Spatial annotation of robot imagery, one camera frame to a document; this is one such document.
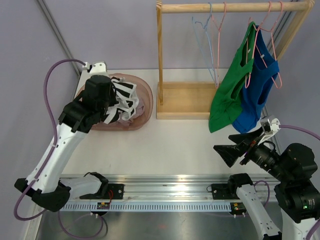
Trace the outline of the left corner aluminium post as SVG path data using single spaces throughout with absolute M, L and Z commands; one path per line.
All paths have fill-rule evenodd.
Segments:
M 74 56 L 72 52 L 70 51 L 70 48 L 68 47 L 59 27 L 56 23 L 55 18 L 53 17 L 47 3 L 45 0 L 35 0 L 35 3 L 38 5 L 40 12 L 43 14 L 43 17 L 47 24 L 49 25 L 49 28 L 51 29 L 54 37 L 56 38 L 64 56 L 67 59 L 73 59 Z

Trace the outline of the green tank top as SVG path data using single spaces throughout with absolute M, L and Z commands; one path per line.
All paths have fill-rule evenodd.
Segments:
M 210 133 L 214 133 L 230 124 L 242 112 L 241 91 L 245 85 L 246 75 L 253 70 L 251 53 L 247 52 L 255 41 L 254 21 L 250 22 L 243 41 L 237 49 L 232 63 L 213 97 L 208 120 Z

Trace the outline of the wooden clothes rack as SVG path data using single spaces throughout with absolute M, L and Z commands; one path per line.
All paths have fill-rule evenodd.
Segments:
M 182 13 L 258 13 L 294 12 L 295 15 L 279 40 L 275 54 L 281 59 L 301 25 L 315 5 L 313 0 L 263 3 L 191 3 L 163 4 L 156 2 L 157 48 L 158 48 L 158 86 L 156 117 L 159 120 L 206 120 L 210 115 L 211 101 L 216 93 L 216 85 L 209 81 L 163 80 L 163 14 Z

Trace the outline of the pink plastic basin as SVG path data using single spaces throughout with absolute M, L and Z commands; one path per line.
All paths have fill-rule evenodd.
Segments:
M 131 82 L 136 84 L 136 93 L 139 99 L 137 114 L 135 114 L 129 121 L 119 120 L 111 124 L 100 122 L 92 127 L 95 131 L 135 131 L 140 129 L 151 117 L 154 105 L 153 93 L 143 79 L 123 73 L 110 74 L 109 77 L 116 77 L 122 79 L 124 82 Z

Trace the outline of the blue tank top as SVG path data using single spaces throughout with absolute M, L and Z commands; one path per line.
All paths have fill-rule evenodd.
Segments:
M 250 84 L 247 88 L 243 87 L 241 90 L 242 112 L 232 123 L 234 129 L 239 133 L 247 133 L 256 127 L 279 71 L 278 62 L 269 53 L 262 33 L 259 32 Z

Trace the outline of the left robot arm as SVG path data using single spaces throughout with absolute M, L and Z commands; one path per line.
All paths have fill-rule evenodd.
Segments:
M 51 212 L 58 212 L 71 199 L 103 199 L 108 194 L 109 181 L 97 172 L 68 181 L 61 180 L 61 174 L 92 127 L 107 118 L 108 107 L 117 102 L 116 84 L 122 81 L 118 77 L 92 75 L 85 82 L 79 95 L 63 108 L 52 143 L 39 164 L 28 177 L 16 180 L 17 190 Z

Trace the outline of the pink tank top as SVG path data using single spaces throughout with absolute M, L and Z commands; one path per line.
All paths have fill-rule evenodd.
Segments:
M 134 122 L 136 118 L 140 117 L 145 112 L 145 104 L 141 98 L 139 98 L 138 101 L 139 102 L 137 107 L 135 108 L 135 113 L 132 113 L 130 118 L 127 112 L 122 111 L 120 112 L 119 119 L 116 122 L 121 124 L 122 126 L 128 127 Z

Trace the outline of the pink hanger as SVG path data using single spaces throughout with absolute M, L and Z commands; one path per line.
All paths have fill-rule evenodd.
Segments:
M 256 49 L 256 42 L 257 42 L 257 37 L 258 37 L 258 33 L 261 29 L 261 26 L 263 25 L 264 21 L 267 19 L 268 15 L 270 14 L 270 11 L 271 11 L 271 8 L 272 8 L 272 2 L 269 1 L 269 8 L 268 8 L 268 12 L 267 14 L 265 15 L 264 19 L 262 20 L 262 22 L 259 24 L 259 26 L 257 27 L 256 24 L 254 23 L 252 26 L 254 28 L 254 43 L 253 43 L 253 46 L 251 48 L 248 49 L 247 53 L 246 53 L 246 58 L 248 57 L 248 54 L 251 53 L 251 59 L 254 60 L 254 55 L 255 55 L 255 49 Z M 250 82 L 251 82 L 251 72 L 247 75 L 245 75 L 245 88 L 247 89 L 250 85 Z
M 276 25 L 278 24 L 278 21 L 281 18 L 281 15 L 283 14 L 284 4 L 283 4 L 283 2 L 281 0 L 278 1 L 278 3 L 280 4 L 280 14 L 278 15 L 278 17 L 277 17 L 276 21 L 274 22 L 273 26 L 271 27 L 271 29 L 267 30 L 267 29 L 263 28 L 263 24 L 264 24 L 264 21 L 268 18 L 269 14 L 271 12 L 272 4 L 273 4 L 271 1 L 269 1 L 268 3 L 269 3 L 268 12 L 265 15 L 264 19 L 262 20 L 262 22 L 259 24 L 257 32 L 262 30 L 262 31 L 270 33 L 271 46 L 272 46 L 272 52 L 273 52 L 273 59 L 274 59 L 275 62 L 277 62 L 278 59 L 277 59 L 276 48 L 275 48 L 274 31 L 275 31 Z M 277 84 L 276 79 L 273 76 L 271 77 L 271 79 L 272 79 L 275 87 L 277 89 L 281 89 L 282 86 L 283 86 L 283 81 L 282 81 L 282 77 L 281 77 L 280 72 L 277 73 L 277 77 L 279 79 L 279 85 Z
M 212 55 L 213 55 L 214 81 L 215 81 L 215 86 L 217 88 L 220 86 L 219 68 L 220 68 L 221 31 L 222 31 L 222 26 L 223 26 L 223 22 L 226 17 L 226 14 L 227 14 L 227 4 L 226 2 L 223 2 L 223 16 L 221 18 L 220 23 L 217 22 L 213 13 L 211 14 L 211 17 L 210 17 L 212 26 L 215 26 L 217 30 L 216 53 L 215 53 L 215 48 L 211 46 Z

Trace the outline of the light blue wire hanger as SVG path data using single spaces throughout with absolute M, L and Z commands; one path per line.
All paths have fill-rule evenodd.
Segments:
M 212 4 L 209 2 L 209 13 L 205 21 L 199 21 L 194 16 L 191 17 L 192 29 L 195 35 L 197 46 L 200 50 L 203 62 L 209 72 L 212 81 L 219 85 L 218 74 L 215 69 L 214 50 L 212 40 L 209 36 L 210 20 L 213 16 Z

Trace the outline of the pink hanger under blue top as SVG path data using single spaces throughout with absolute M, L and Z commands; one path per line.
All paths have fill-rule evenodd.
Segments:
M 283 14 L 284 4 L 283 4 L 283 2 L 281 0 L 278 1 L 278 3 L 280 4 L 280 14 L 278 15 L 278 17 L 277 17 L 276 21 L 274 22 L 273 26 L 271 27 L 271 29 L 267 30 L 267 29 L 263 28 L 263 24 L 264 24 L 264 21 L 268 18 L 269 14 L 271 12 L 272 4 L 273 4 L 271 1 L 269 1 L 268 3 L 269 3 L 268 12 L 265 15 L 264 19 L 262 20 L 262 22 L 259 24 L 257 32 L 262 30 L 262 31 L 270 33 L 271 46 L 272 46 L 272 52 L 273 52 L 273 59 L 274 59 L 275 62 L 277 62 L 278 59 L 277 59 L 276 48 L 275 48 L 274 31 L 275 31 L 276 25 L 278 24 L 278 21 L 281 18 L 281 15 Z M 271 79 L 272 79 L 275 87 L 277 89 L 281 89 L 282 86 L 283 86 L 283 81 L 282 81 L 282 77 L 281 77 L 280 72 L 277 73 L 277 77 L 279 79 L 279 85 L 277 84 L 276 79 L 273 76 L 271 77 Z

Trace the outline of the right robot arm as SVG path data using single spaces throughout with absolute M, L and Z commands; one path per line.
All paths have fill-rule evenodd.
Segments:
M 257 197 L 257 192 L 247 173 L 231 175 L 227 193 L 239 198 L 251 218 L 260 240 L 310 240 L 320 226 L 320 192 L 311 177 L 318 169 L 311 148 L 290 144 L 282 154 L 269 139 L 276 131 L 259 128 L 255 131 L 230 135 L 233 145 L 214 145 L 228 167 L 242 157 L 241 165 L 252 161 L 279 181 L 274 187 L 275 197 L 282 215 L 279 229 Z

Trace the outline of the aluminium rail frame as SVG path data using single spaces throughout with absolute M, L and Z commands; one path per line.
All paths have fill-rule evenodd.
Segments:
M 205 202 L 213 199 L 212 184 L 226 184 L 230 178 L 225 174 L 176 174 L 134 175 L 106 174 L 109 185 L 123 185 L 111 189 L 112 193 L 100 201 L 123 202 Z

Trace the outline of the black white striped tank top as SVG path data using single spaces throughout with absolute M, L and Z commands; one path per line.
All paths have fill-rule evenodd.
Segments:
M 112 124 L 119 120 L 129 121 L 137 113 L 140 102 L 136 91 L 137 85 L 117 77 L 112 77 L 111 82 L 115 101 L 107 108 L 103 122 Z

